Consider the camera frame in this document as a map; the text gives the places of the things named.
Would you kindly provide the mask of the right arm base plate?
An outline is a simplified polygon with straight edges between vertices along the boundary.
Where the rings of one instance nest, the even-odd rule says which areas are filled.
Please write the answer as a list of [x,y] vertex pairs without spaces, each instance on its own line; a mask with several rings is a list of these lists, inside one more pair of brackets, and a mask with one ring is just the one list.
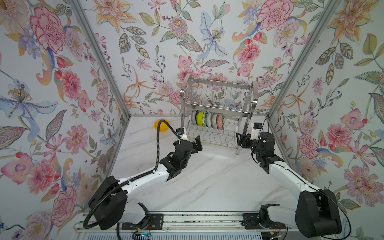
[[244,213],[241,225],[246,230],[286,230],[287,226],[282,223],[271,222],[259,216],[258,213]]

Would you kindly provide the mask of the green leaf pattern bowl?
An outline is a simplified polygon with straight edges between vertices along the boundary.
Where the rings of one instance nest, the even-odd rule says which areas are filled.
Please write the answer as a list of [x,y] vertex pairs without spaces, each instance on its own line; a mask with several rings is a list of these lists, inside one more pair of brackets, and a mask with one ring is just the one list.
[[203,127],[207,127],[207,115],[208,115],[208,112],[204,112],[203,114]]

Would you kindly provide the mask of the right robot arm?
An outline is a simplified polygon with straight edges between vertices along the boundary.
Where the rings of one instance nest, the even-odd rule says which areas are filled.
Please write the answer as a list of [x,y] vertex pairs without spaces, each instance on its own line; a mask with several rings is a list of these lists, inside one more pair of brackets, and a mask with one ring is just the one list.
[[269,175],[282,183],[295,197],[297,206],[262,205],[257,223],[264,228],[284,224],[297,228],[307,238],[340,234],[342,221],[335,194],[322,190],[294,172],[275,154],[273,134],[237,134],[238,146],[251,150],[253,160]]

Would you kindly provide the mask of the black white patterned bowl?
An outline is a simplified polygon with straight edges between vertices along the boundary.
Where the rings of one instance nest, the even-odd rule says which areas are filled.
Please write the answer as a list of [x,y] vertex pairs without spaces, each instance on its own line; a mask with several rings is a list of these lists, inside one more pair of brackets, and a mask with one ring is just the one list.
[[198,125],[197,124],[197,115],[198,115],[198,111],[197,110],[194,110],[192,111],[192,114],[191,114],[191,122],[193,125]]

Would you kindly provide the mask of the silver two-tier dish rack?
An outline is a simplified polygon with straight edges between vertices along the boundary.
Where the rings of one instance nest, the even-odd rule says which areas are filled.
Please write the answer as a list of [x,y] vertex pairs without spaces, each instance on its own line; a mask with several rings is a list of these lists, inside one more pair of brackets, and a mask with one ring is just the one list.
[[[187,74],[180,89],[181,127],[189,138],[201,137],[202,142],[235,149],[239,155],[236,133],[247,134],[258,105],[258,83],[224,82],[194,78]],[[193,125],[192,111],[206,111],[225,117],[224,130]]]

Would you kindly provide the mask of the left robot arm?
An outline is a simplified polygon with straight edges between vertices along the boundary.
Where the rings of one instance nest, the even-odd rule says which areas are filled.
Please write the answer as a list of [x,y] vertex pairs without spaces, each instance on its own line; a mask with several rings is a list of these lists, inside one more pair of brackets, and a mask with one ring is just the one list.
[[203,150],[201,137],[194,142],[179,140],[175,151],[159,161],[158,166],[133,177],[106,178],[89,200],[90,212],[83,221],[84,229],[98,226],[107,230],[117,224],[126,210],[126,204],[136,195],[177,177],[188,165],[192,154]]

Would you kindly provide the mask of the lime green plastic bowl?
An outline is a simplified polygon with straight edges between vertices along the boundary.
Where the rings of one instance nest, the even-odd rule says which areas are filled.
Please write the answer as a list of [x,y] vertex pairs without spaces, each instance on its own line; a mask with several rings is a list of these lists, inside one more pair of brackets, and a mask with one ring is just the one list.
[[197,111],[196,123],[200,127],[204,126],[204,111]]

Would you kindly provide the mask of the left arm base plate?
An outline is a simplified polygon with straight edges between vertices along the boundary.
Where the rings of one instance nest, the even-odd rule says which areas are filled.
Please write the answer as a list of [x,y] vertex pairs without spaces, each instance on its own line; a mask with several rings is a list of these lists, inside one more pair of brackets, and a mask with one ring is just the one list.
[[162,230],[164,214],[150,214],[143,218],[138,224],[121,223],[121,230]]

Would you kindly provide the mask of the pale green glass bowl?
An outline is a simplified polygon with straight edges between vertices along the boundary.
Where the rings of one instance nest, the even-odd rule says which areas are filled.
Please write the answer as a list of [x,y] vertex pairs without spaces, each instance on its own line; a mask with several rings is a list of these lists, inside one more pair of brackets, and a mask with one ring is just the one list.
[[211,126],[211,116],[212,116],[212,113],[208,112],[208,115],[207,115],[207,127],[208,128],[212,128],[212,126]]

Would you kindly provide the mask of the purple striped glass bowl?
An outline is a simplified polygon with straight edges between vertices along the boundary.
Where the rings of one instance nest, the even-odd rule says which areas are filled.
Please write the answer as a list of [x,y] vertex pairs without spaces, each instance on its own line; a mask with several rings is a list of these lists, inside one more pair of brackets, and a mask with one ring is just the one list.
[[211,126],[213,129],[218,129],[217,116],[217,114],[212,114],[211,116]]

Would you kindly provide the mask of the speckled dark patterned bowl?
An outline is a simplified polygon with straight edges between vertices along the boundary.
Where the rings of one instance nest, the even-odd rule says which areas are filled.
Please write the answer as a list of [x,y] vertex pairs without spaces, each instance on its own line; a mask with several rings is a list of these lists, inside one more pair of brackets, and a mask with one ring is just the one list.
[[224,130],[225,125],[225,117],[221,114],[217,115],[217,129],[218,130]]

